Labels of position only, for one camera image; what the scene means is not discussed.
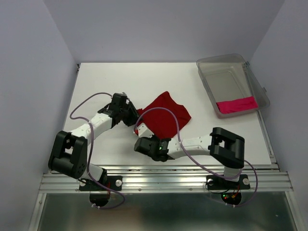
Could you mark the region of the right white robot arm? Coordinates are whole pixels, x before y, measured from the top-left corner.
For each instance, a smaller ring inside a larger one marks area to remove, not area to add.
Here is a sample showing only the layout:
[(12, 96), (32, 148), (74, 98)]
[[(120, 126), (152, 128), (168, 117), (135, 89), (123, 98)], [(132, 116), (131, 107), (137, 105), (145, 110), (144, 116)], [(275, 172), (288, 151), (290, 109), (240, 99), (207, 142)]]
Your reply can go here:
[(179, 141), (175, 138), (160, 139), (149, 131), (139, 129), (139, 138), (134, 151), (144, 154), (154, 161), (166, 162), (188, 157), (194, 163), (194, 156), (211, 156), (224, 166), (222, 184), (232, 188), (240, 180), (244, 167), (245, 139), (220, 127), (213, 128), (208, 136)]

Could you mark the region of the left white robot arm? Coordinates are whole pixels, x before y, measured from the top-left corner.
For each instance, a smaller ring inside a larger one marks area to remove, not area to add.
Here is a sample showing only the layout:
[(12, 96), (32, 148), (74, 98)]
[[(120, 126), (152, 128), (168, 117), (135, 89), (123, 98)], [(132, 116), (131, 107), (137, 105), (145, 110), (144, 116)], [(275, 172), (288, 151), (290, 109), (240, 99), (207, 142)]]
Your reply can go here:
[(111, 102), (98, 110), (92, 119), (74, 117), (76, 109), (71, 112), (70, 119), (82, 119), (86, 123), (69, 132), (58, 132), (48, 161), (50, 170), (77, 180), (89, 180), (97, 190), (107, 185), (107, 172), (90, 163), (91, 154), (88, 151), (93, 150), (94, 140), (120, 122), (130, 127), (139, 118), (136, 108), (125, 93), (107, 95), (111, 97)]

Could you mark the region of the dark red t shirt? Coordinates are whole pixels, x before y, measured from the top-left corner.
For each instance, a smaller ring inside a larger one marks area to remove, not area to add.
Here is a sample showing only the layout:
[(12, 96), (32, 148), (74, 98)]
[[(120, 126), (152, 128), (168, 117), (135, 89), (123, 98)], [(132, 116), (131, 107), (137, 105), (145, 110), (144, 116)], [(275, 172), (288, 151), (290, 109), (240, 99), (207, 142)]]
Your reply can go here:
[(141, 115), (145, 111), (155, 107), (157, 109), (144, 115), (138, 125), (144, 123), (160, 139), (173, 138), (177, 134), (174, 116), (178, 120), (179, 129), (182, 129), (191, 120), (187, 109), (183, 105), (177, 104), (171, 98), (168, 91), (160, 94), (144, 109), (139, 109), (138, 113)]

